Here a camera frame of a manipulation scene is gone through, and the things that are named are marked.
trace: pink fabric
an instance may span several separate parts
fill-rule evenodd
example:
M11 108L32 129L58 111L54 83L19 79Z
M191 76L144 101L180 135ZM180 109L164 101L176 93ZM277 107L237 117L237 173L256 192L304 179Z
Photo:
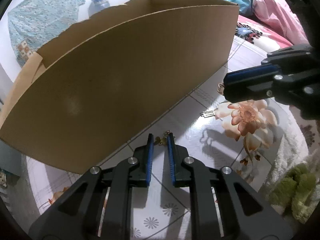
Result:
M262 36L268 37L268 38L274 40L279 45L279 48L274 48L271 51L275 51L278 49L283 49L283 48L287 48L289 46L292 46L292 44L287 39L280 36L278 33L275 33L273 30L270 30L269 28L261 25L260 23L255 22L251 19L248 19L246 17L239 15L238 22L245 24L245 25L249 25L253 29L262 32ZM258 38L255 38L254 44L256 46L260 47L259 44L257 44L257 41L256 41L257 39Z
M252 9L259 20L291 43L309 43L297 16L285 0L253 0Z

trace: metal bolt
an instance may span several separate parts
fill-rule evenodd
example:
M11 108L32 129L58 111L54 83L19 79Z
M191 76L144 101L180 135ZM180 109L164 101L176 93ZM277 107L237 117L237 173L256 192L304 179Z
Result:
M138 159L136 157L128 158L128 163L130 164L136 164L137 162L138 162Z
M313 94L313 88L311 87L304 87L303 91L308 95Z
M267 96L268 96L268 97L272 97L272 91L271 91L271 90L268 90L268 91L267 91Z
M192 158L192 157L185 157L185 158L184 158L184 161L185 161L186 163L188 163L188 164L191 164L191 163L193 163L193 162L195 161L195 159Z
M231 171L232 171L232 170L231 170L230 167L225 166L225 167L222 168L222 172L223 172L224 174L230 174Z
M90 169L91 174L97 174L97 173L99 173L99 171L100 171L100 168L98 166L93 166Z
M283 79L283 76L282 75L275 75L273 78L276 80L281 80L281 79Z

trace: floral tablecloth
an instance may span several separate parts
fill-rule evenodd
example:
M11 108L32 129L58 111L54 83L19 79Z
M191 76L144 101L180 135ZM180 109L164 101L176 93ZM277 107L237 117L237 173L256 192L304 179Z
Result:
M287 114L272 99L230 104L217 92L217 85L226 73L260 65L266 56L235 37L224 66L108 156L101 167L113 167L132 156L136 147L146 144L148 133L162 137L170 130L175 143L185 146L189 155L209 167L232 167L258 191L276 158ZM215 109L216 117L201 117L207 109ZM79 177L30 158L28 170L40 213L50 206L48 199L54 192ZM133 188L131 238L191 239L189 188L172 186L165 146L154 147L150 187Z

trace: brown cardboard box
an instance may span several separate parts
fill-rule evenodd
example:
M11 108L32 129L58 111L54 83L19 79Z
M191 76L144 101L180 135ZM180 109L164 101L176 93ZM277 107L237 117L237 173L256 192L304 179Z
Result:
M22 68L0 138L85 172L226 63L238 12L224 0L131 0L72 25Z

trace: pink blanket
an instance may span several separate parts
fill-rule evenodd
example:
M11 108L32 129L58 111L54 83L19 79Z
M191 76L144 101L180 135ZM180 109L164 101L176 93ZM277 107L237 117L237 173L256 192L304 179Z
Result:
M297 16L285 0L253 0L252 10L259 20L292 44L309 43Z

